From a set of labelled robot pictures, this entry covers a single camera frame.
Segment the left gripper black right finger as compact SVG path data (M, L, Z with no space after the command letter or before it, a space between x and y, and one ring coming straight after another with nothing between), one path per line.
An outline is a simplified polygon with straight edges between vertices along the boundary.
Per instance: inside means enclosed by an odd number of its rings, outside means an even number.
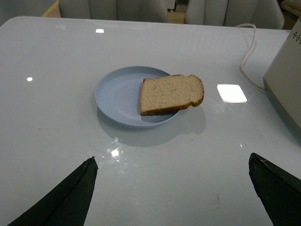
M301 180L256 153L249 158L249 176L272 224L301 224Z

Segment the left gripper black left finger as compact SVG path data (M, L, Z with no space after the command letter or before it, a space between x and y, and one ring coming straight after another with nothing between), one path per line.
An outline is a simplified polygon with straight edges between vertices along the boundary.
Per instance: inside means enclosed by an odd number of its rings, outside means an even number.
M82 226L92 200L98 166L94 157L30 207L10 226Z

